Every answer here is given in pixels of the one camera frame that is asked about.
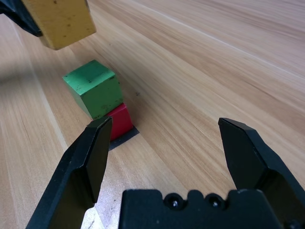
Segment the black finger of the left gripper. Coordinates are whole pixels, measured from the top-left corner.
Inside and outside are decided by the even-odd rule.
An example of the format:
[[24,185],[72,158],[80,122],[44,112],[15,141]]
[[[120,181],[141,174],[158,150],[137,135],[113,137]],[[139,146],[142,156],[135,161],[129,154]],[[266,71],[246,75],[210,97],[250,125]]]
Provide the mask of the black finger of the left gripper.
[[21,0],[0,0],[0,13],[6,15],[23,30],[41,37],[42,32]]

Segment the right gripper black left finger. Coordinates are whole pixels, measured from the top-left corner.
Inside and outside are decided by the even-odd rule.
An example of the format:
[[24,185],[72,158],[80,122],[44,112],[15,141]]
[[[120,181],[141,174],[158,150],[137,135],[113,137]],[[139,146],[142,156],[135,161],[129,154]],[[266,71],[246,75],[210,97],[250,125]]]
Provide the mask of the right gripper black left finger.
[[112,118],[90,122],[58,163],[28,229],[79,229],[98,200],[109,152]]

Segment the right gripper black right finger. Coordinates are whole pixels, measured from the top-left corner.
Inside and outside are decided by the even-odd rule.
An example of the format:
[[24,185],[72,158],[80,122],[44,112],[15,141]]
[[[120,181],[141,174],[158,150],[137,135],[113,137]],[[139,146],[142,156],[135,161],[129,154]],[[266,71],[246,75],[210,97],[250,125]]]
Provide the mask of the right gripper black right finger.
[[303,226],[305,191],[280,156],[246,124],[220,118],[218,125],[236,188],[262,191],[282,225]]

